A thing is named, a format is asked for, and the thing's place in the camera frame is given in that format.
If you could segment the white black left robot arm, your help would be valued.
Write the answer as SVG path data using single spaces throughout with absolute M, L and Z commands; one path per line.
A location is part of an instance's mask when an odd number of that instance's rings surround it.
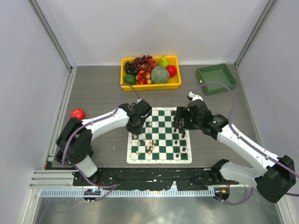
M 139 99 L 136 103 L 118 105 L 113 111 L 95 118 L 84 120 L 71 118 L 56 140 L 59 151 L 55 160 L 62 165 L 71 163 L 84 174 L 84 181 L 94 186 L 99 182 L 100 175 L 91 159 L 93 154 L 91 142 L 119 127 L 125 127 L 128 132 L 140 135 L 151 112 L 150 104 L 144 99 Z

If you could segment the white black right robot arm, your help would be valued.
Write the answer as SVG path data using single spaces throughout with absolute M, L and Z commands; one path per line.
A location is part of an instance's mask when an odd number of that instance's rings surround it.
M 291 157 L 279 157 L 256 144 L 226 117 L 213 115 L 203 100 L 192 100 L 186 107 L 176 108 L 174 126 L 178 129 L 181 124 L 186 130 L 201 130 L 233 149 L 251 165 L 249 168 L 221 159 L 212 167 L 211 178 L 215 183 L 228 180 L 248 185 L 271 203 L 277 203 L 296 184 Z

